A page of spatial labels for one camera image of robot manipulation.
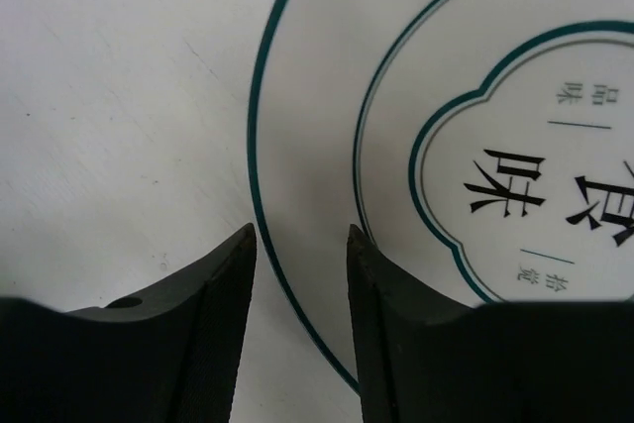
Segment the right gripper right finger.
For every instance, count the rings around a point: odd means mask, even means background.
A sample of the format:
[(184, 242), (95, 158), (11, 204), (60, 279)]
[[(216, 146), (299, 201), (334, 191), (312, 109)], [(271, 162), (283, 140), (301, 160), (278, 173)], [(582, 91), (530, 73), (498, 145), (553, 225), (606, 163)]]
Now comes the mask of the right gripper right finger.
[(367, 422), (629, 422), (629, 302), (463, 305), (357, 226), (348, 299)]

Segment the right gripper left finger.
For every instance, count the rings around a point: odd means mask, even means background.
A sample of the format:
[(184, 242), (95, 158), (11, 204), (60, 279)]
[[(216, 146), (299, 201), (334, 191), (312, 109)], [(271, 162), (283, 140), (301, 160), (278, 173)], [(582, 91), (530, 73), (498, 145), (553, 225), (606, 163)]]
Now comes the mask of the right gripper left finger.
[(203, 258), (104, 307), (1, 301), (5, 422), (226, 422), (257, 260), (243, 226)]

